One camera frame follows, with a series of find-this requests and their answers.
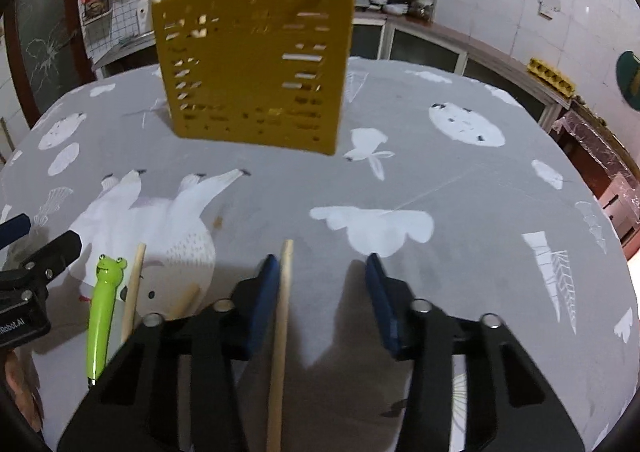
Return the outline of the grey polar bear tablecloth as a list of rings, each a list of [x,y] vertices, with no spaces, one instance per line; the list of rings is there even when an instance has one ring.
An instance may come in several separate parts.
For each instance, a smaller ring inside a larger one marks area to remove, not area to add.
[[[49,446],[88,389],[96,260],[139,244],[139,311],[164,314],[191,284],[203,306],[228,295],[293,241],[285,450],[395,445],[411,366],[381,344],[371,254],[451,316],[506,321],[587,448],[637,389],[636,295],[608,217],[523,107],[463,76],[350,61],[327,157],[180,138],[160,72],[141,68],[56,101],[3,168],[1,208],[32,219],[8,267],[66,230],[84,247],[51,285],[51,332],[21,353]]]

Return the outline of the green round wall board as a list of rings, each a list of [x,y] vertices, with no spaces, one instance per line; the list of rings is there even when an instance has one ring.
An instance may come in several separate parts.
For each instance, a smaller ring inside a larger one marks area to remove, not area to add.
[[[616,61],[616,83],[627,105],[640,110],[640,60],[631,50],[623,52]]]

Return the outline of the yellow egg tray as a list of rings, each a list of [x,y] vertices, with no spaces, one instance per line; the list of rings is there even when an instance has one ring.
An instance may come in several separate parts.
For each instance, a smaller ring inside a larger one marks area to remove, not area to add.
[[[570,99],[575,96],[575,83],[560,70],[548,64],[548,62],[532,57],[528,61],[527,71],[564,98]]]

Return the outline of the plastic covered side table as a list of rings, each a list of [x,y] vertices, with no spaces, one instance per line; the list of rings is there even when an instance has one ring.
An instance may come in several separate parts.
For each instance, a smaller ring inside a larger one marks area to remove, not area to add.
[[[589,110],[568,110],[551,137],[582,176],[612,223],[623,252],[639,252],[639,166],[608,125]]]

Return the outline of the white wall socket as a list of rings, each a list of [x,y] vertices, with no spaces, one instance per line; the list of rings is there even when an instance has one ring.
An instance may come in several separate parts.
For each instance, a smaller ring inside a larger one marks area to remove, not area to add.
[[[538,0],[538,15],[545,20],[553,20],[560,12],[560,0]]]

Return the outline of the yellow perforated utensil holder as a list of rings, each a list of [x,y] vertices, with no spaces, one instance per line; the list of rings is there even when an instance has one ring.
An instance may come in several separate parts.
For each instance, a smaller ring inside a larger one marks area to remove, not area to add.
[[[334,154],[354,1],[154,4],[175,134]]]

